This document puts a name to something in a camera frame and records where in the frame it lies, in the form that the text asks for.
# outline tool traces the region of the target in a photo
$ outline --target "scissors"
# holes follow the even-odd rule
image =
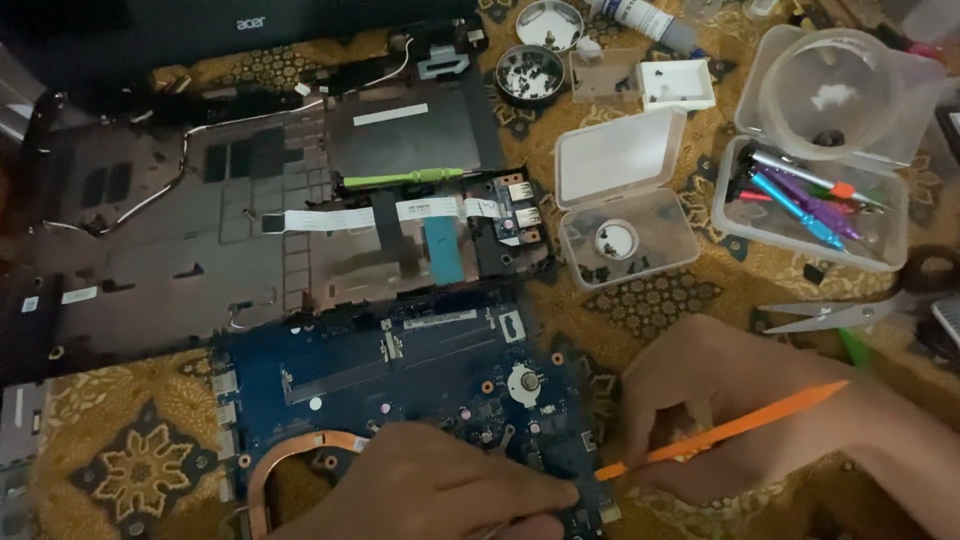
[[[948,270],[924,268],[928,261],[945,261]],[[930,305],[960,291],[960,252],[939,244],[918,246],[900,270],[898,292],[893,298],[870,304],[850,302],[808,302],[759,307],[763,311],[806,315],[807,319],[764,333],[833,330],[869,326],[894,317],[915,325],[930,318]]]

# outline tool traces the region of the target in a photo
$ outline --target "orange pry tool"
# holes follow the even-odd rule
[[[766,426],[771,422],[776,422],[780,418],[786,418],[787,416],[807,410],[832,396],[849,382],[849,380],[840,380],[839,382],[814,386],[797,392],[789,398],[769,404],[764,408],[745,414],[736,420],[721,424],[712,430],[698,433],[684,440],[656,449],[647,455],[647,463],[696,453],[700,449],[716,444],[724,439],[729,439],[740,433],[759,428],[760,426]],[[603,481],[619,477],[627,471],[627,466],[618,461],[613,465],[596,471],[593,475],[598,480]]]

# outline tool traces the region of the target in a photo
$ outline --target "purple screwdriver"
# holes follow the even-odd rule
[[[832,209],[826,202],[807,193],[805,189],[797,184],[797,180],[790,174],[774,167],[768,167],[762,163],[755,163],[755,167],[756,170],[763,173],[767,178],[779,184],[801,207],[813,214],[814,217],[820,220],[831,231],[851,240],[860,240],[860,233],[853,228],[847,216]]]

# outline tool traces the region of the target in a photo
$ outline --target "patterned carpet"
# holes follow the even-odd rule
[[[496,60],[518,43],[514,23],[532,0],[481,0],[491,48],[480,59],[492,80]],[[681,12],[681,0],[659,0]],[[584,15],[586,5],[578,4]],[[867,6],[865,13],[875,14]],[[738,4],[700,27],[700,45],[710,60],[717,105],[691,116],[676,175],[668,185],[683,202],[703,246],[685,268],[628,282],[594,294],[580,293],[562,269],[554,282],[531,282],[528,292],[544,318],[540,339],[580,358],[594,389],[592,411],[608,443],[617,435],[616,376],[643,347],[682,314],[703,312],[740,328],[762,331],[771,321],[756,306],[815,299],[860,299],[881,294],[894,276],[866,274],[717,231],[709,207],[720,151],[735,135],[733,111],[763,24],[746,19]],[[669,52],[649,39],[599,17],[588,34],[605,48],[649,48],[648,59]],[[203,61],[190,68],[160,70],[162,79],[189,72],[197,87],[258,81],[289,87],[308,66],[330,65],[382,54],[384,35],[370,33],[349,45],[320,40],[269,51]],[[948,49],[951,61],[960,61]],[[639,112],[638,106],[574,105],[564,95],[551,109],[516,110],[490,92],[500,138],[510,166],[527,163],[532,176],[553,186],[554,141],[563,132]],[[958,245],[960,182],[924,148],[902,171],[910,185],[910,237],[915,243]],[[551,197],[542,202],[556,228],[560,213]],[[960,430],[957,366],[925,354],[911,331],[876,328],[862,337],[877,352],[876,375],[907,398]],[[779,339],[844,358],[829,332]],[[221,503],[224,470],[216,459],[215,401],[205,351],[143,360],[55,381],[41,427],[32,493],[43,538],[156,540],[237,538],[235,503]],[[275,497],[281,521],[300,515],[329,487],[314,455],[287,459],[276,470]],[[624,519],[608,528],[614,539],[654,538],[906,538],[924,534],[873,481],[842,455],[824,458],[784,481],[736,498],[691,507],[665,494],[620,499]]]

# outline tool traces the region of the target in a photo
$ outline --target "acer logo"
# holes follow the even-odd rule
[[[251,28],[262,28],[263,21],[267,17],[255,17],[252,19],[238,20],[237,30],[250,30]]]

